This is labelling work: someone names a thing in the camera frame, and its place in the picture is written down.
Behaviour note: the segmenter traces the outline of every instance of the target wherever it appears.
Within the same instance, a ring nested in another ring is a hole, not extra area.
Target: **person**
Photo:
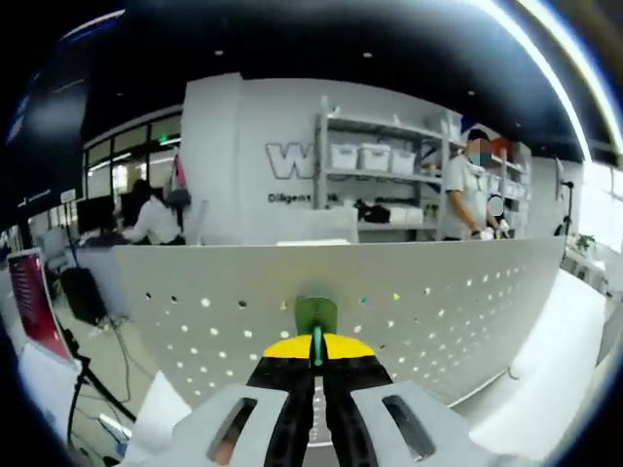
[[[444,240],[494,238],[492,229],[507,233],[506,221],[497,219],[488,209],[487,181],[478,166],[492,153],[491,140],[485,131],[474,128],[467,135],[462,154],[454,156],[445,168],[448,208],[441,221]]]
[[[184,245],[186,242],[177,224],[175,214],[163,196],[142,179],[136,180],[131,195],[135,205],[141,206],[134,227],[123,232],[132,243],[148,237],[153,245]]]

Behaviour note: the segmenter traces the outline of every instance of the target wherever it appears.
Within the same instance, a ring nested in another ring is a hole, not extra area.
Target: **led strip light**
[[[579,40],[565,24],[557,18],[556,13],[538,0],[519,0],[519,3],[528,10],[558,41],[568,54],[577,70],[586,81],[593,94],[602,117],[607,125],[610,138],[617,155],[623,155],[623,135],[621,134],[620,115],[604,76],[599,71],[597,63],[591,63],[590,55],[582,51]]]
[[[550,86],[554,89],[556,95],[560,99],[563,107],[567,111],[568,118],[573,126],[573,131],[575,132],[575,136],[580,144],[580,148],[582,149],[582,155],[584,157],[584,161],[589,163],[592,161],[591,158],[591,150],[589,149],[588,141],[586,140],[586,135],[584,134],[584,129],[582,128],[582,124],[577,116],[577,112],[573,108],[573,104],[571,103],[571,99],[569,98],[565,87],[561,83],[561,80],[556,76],[556,73],[552,69],[551,65],[547,62],[543,54],[540,52],[538,47],[534,44],[531,38],[526,34],[526,32],[515,22],[513,18],[511,18],[506,12],[504,12],[498,5],[496,5],[492,0],[467,0],[472,6],[479,8],[484,13],[495,19],[506,31],[512,35],[517,42],[524,48],[524,50],[528,53],[530,58],[534,61],[536,66],[541,70],[547,81],[549,81]]]

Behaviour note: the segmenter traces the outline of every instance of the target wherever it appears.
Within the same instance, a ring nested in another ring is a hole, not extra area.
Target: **white perforated panel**
[[[192,407],[246,382],[266,347],[296,334],[297,296],[328,297],[338,331],[395,380],[452,405],[504,371],[549,294],[559,238],[324,247],[115,249],[128,307]],[[321,388],[321,380],[316,382]],[[329,440],[316,391],[312,443]]]

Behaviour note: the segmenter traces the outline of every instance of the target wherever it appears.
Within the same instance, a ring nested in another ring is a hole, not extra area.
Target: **ceiling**
[[[82,15],[73,11],[71,25],[64,18],[56,37],[119,8],[86,3],[77,10]],[[590,93],[555,41],[520,7],[499,3],[556,70],[587,137],[607,141]],[[71,63],[92,70],[84,140],[181,103],[189,80],[238,71],[245,79],[318,78],[397,90],[459,111],[538,154],[581,160],[576,144],[561,144],[574,133],[542,73],[466,0],[130,0],[126,10],[113,29],[67,44],[53,59],[58,70]],[[51,35],[42,40],[52,43]],[[593,157],[614,162],[607,153]]]

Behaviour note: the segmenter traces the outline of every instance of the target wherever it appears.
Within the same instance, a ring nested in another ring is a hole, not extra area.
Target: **black bag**
[[[68,268],[60,274],[60,285],[76,319],[96,326],[108,314],[90,270]]]

